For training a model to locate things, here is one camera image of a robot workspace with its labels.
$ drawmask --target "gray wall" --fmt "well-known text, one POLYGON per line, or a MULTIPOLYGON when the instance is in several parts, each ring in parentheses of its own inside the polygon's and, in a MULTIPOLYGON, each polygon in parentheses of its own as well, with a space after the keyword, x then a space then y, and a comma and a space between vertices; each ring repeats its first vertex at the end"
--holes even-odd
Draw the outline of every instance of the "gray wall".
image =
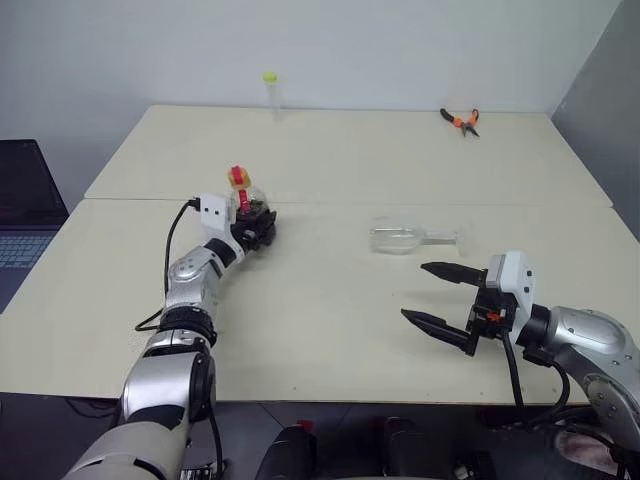
POLYGON ((640 239, 640 1, 620 4, 553 122, 640 239))
POLYGON ((0 0, 0 138, 69 204, 151 103, 553 112, 619 0, 0 0))

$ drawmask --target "laptop keyboard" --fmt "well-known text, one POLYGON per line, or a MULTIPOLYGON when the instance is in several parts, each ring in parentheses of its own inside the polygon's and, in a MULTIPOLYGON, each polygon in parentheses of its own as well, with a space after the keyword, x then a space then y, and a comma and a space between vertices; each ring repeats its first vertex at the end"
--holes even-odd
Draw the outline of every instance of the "laptop keyboard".
POLYGON ((0 268, 31 268, 51 242, 51 236, 0 237, 0 268))

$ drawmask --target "white table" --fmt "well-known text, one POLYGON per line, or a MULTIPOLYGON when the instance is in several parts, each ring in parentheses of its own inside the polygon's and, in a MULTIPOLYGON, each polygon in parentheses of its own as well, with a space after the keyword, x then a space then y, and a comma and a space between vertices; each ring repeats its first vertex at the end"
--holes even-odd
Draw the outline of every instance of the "white table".
POLYGON ((86 198, 226 192, 240 164, 275 202, 611 206, 546 115, 481 113, 478 131, 437 112, 155 106, 86 198))
MULTIPOLYGON (((5 310, 0 390, 115 397, 148 334, 133 326, 162 300, 162 258, 179 201, 81 202, 5 310)), ((220 400, 512 403, 499 342, 475 358, 421 333, 401 307, 463 328, 475 289, 424 261, 486 267, 523 249, 537 302, 608 312, 640 339, 638 243, 608 208, 275 205, 278 237, 223 282, 214 349, 220 400), (469 256, 425 246, 368 250, 369 219, 401 211, 437 228, 471 222, 469 256)), ((195 213, 174 257, 202 241, 195 213)), ((527 402, 553 402, 550 369, 519 361, 527 402)), ((572 400, 584 400, 574 388, 572 400)))

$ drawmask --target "test tube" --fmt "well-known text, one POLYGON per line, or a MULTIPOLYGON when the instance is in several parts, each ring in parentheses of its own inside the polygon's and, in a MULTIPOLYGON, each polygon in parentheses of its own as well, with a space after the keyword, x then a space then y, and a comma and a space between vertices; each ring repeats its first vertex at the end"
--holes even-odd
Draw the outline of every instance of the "test tube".
POLYGON ((265 72, 262 74, 262 79, 267 87, 269 108, 271 108, 273 119, 278 121, 282 118, 280 111, 280 83, 278 81, 278 74, 275 72, 265 72))

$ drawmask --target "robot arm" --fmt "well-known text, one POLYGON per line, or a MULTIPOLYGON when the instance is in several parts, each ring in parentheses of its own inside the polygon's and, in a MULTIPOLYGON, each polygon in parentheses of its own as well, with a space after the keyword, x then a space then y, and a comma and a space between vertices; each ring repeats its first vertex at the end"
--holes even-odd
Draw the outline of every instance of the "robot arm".
POLYGON ((535 275, 521 252, 492 257, 486 270, 443 262, 422 268, 474 285, 478 293, 466 331, 402 310, 409 321, 467 355, 474 355, 480 337, 508 336, 509 343, 525 347, 526 360, 559 365, 582 387, 615 446, 640 461, 640 351, 624 325, 591 310, 533 304, 535 275))
POLYGON ((233 203, 214 195, 199 203, 211 240, 169 268, 158 329, 125 382, 124 423, 89 447, 68 480, 177 479, 191 425, 213 415, 218 284, 246 253, 271 244, 276 212, 264 205, 236 217, 233 203))

